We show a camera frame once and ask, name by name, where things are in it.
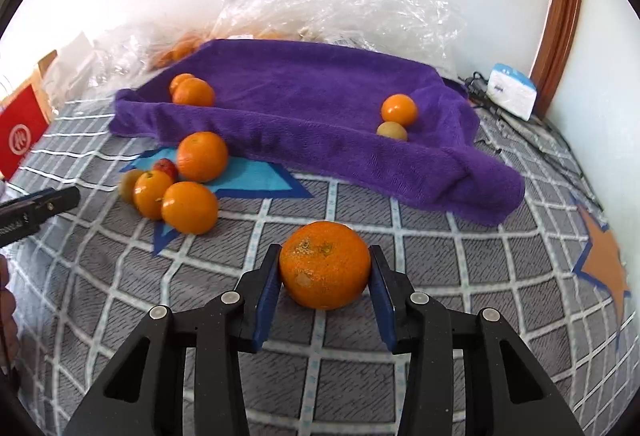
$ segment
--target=white circular logo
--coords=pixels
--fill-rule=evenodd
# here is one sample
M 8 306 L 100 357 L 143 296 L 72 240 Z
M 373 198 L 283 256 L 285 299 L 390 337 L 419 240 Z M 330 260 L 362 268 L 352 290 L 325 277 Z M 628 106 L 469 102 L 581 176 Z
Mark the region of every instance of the white circular logo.
M 14 155 L 24 155 L 31 145 L 31 132 L 24 124 L 17 124 L 9 133 L 9 149 Z

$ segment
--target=purple towel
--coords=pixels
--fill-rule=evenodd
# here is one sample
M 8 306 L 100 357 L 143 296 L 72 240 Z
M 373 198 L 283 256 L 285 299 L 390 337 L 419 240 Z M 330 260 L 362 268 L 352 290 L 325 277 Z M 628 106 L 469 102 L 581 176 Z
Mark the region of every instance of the purple towel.
M 193 73 L 216 89 L 216 106 L 170 102 L 168 86 Z M 420 110 L 409 141 L 376 135 L 394 93 Z M 343 178 L 420 209 L 483 224 L 522 201 L 520 175 L 473 147 L 479 120 L 465 98 L 425 64 L 311 42 L 217 40 L 137 91 L 116 95 L 110 130 L 177 145 L 215 131 L 236 156 Z

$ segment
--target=bedsheet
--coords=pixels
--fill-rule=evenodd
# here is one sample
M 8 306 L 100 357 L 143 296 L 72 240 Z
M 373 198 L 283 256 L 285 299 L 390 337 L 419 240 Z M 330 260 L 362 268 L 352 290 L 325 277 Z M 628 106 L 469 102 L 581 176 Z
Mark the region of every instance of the bedsheet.
M 312 199 L 220 200 L 205 236 L 181 236 L 151 255 L 152 225 L 117 199 L 118 171 L 153 147 L 111 136 L 113 109 L 76 116 L 69 103 L 8 185 L 6 199 L 78 185 L 78 209 L 8 247 L 17 297 L 20 397 L 47 434 L 60 434 L 100 370 L 153 305 L 197 307 L 235 286 L 267 246 L 317 219 L 344 222 L 382 246 L 417 289 L 452 309 L 500 310 L 529 345 L 587 435 L 604 434 L 640 386 L 633 303 L 616 339 L 608 294 L 572 268 L 588 242 L 571 189 L 525 142 L 484 111 L 478 144 L 526 180 L 525 201 L 498 227 L 424 212 L 314 174 L 294 176 Z M 550 137 L 539 146 L 575 168 Z M 495 153 L 496 148 L 502 151 Z M 604 223 L 604 217 L 597 216 Z M 463 363 L 454 362 L 454 429 L 464 434 Z M 408 356 L 386 352 L 366 295 L 314 312 L 281 293 L 270 338 L 240 358 L 253 435 L 394 434 Z M 184 388 L 193 434 L 193 353 Z

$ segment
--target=brown wooden door frame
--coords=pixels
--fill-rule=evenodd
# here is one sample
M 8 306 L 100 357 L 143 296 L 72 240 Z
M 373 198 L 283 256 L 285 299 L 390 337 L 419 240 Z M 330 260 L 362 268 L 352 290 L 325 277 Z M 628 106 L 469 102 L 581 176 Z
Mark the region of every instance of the brown wooden door frame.
M 582 0 L 551 0 L 542 42 L 531 71 L 531 80 L 538 89 L 534 111 L 539 117 L 545 116 L 560 84 L 574 42 L 581 4 Z

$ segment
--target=orange star pattern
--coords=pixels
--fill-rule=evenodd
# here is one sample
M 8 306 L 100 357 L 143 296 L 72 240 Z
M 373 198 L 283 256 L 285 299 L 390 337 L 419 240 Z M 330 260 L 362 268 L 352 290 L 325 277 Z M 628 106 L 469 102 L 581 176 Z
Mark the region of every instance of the orange star pattern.
M 626 272 L 620 261 L 620 249 L 608 226 L 602 228 L 583 205 L 578 212 L 589 232 L 589 242 L 578 258 L 574 273 L 609 291 L 616 308 L 618 331 L 624 320 L 625 295 L 630 295 Z

